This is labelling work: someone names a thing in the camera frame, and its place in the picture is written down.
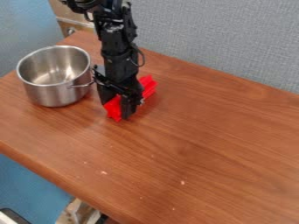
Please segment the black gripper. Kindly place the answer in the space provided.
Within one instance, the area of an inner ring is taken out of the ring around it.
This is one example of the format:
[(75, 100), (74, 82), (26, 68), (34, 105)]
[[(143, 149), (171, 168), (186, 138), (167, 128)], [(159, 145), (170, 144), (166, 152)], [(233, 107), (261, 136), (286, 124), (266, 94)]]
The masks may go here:
[[(98, 84), (98, 95), (103, 105), (106, 105), (118, 92), (114, 88), (114, 84), (119, 84), (122, 87), (133, 88), (137, 91), (142, 90), (142, 85), (138, 82), (138, 51), (130, 49), (127, 52), (119, 55), (109, 55), (102, 53), (105, 59), (105, 71), (101, 71), (99, 66), (94, 66), (94, 81)], [(143, 96), (141, 94), (123, 94), (121, 96), (121, 112), (122, 118), (129, 117), (137, 112), (138, 106), (142, 104)]]

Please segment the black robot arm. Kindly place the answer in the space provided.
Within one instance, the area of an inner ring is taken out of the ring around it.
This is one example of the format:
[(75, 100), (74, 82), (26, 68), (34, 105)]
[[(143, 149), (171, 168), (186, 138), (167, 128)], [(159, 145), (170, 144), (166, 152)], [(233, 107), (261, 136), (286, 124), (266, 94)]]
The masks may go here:
[(138, 27), (133, 4), (130, 0), (59, 1), (95, 25), (105, 60), (105, 72), (101, 72), (98, 65), (93, 67), (99, 99), (106, 105), (119, 95), (121, 117), (127, 119), (143, 103), (145, 88), (137, 76), (139, 67), (146, 64), (139, 61), (146, 56), (135, 43)]

